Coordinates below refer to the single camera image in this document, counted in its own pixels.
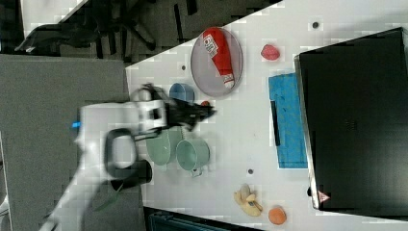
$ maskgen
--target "mug handle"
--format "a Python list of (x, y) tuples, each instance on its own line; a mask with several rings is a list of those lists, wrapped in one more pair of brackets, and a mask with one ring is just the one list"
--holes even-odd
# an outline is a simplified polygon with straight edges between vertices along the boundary
[(202, 175), (202, 174), (203, 174), (203, 167), (196, 168), (196, 169), (193, 169), (193, 170), (191, 171), (191, 176), (192, 176), (192, 177), (197, 177), (197, 176), (200, 176), (200, 175)]

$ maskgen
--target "red ketchup bottle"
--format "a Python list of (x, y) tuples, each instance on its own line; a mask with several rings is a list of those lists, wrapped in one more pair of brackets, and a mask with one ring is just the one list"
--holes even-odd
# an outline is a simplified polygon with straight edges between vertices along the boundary
[(224, 34), (219, 28), (211, 27), (204, 31), (203, 41), (220, 77), (224, 80), (225, 87), (231, 89), (235, 85), (235, 80), (231, 67), (231, 55)]

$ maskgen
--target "white table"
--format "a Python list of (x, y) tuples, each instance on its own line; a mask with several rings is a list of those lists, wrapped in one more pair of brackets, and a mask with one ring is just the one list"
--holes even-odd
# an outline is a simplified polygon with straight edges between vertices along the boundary
[(38, 26), (69, 18), (88, 0), (20, 0), (24, 37)]
[[(320, 23), (316, 30), (311, 26), (314, 21)], [(408, 224), (401, 221), (314, 210), (306, 194), (308, 171), (278, 169), (268, 100), (268, 77), (294, 72), (293, 57), (300, 52), (398, 26), (408, 28), (404, 0), (285, 0), (270, 6), (225, 26), (242, 46), (242, 82), (228, 97), (217, 100), (200, 92), (191, 77), (194, 40), (129, 66), (129, 91), (146, 82), (165, 90), (176, 82), (188, 83), (197, 102), (211, 99), (218, 110), (195, 130), (211, 148), (204, 174), (191, 178), (176, 163), (168, 165), (167, 171), (154, 167), (152, 182), (142, 187), (144, 206), (263, 230), (406, 230)], [(267, 43), (279, 47), (279, 61), (262, 59)], [(143, 143), (140, 153), (150, 160)], [(252, 176), (247, 174), (249, 168), (254, 169)], [(234, 201), (233, 193), (242, 183), (255, 189), (265, 209), (260, 217), (247, 216)], [(281, 226), (268, 220), (268, 210), (275, 205), (288, 216)]]

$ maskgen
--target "cup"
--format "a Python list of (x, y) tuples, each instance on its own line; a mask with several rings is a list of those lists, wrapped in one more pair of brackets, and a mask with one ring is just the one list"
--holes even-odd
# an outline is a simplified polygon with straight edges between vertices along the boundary
[(185, 139), (177, 144), (176, 159), (182, 169), (191, 172), (192, 177), (200, 176), (202, 167), (210, 161), (210, 149), (200, 138)]
[(181, 127), (165, 129), (153, 139), (146, 140), (147, 153), (156, 166), (166, 170), (168, 163), (176, 156), (177, 144), (183, 139)]
[(187, 84), (173, 84), (169, 96), (189, 103), (194, 102), (194, 90)]

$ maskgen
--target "label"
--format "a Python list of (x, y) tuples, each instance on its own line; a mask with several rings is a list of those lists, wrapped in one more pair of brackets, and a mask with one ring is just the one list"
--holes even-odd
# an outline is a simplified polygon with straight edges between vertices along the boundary
[(323, 192), (318, 191), (319, 193), (319, 201), (320, 203), (323, 203), (324, 201), (330, 199), (330, 197), (326, 194), (324, 194)]
[(218, 46), (211, 35), (204, 38), (204, 46), (211, 58), (217, 54)]

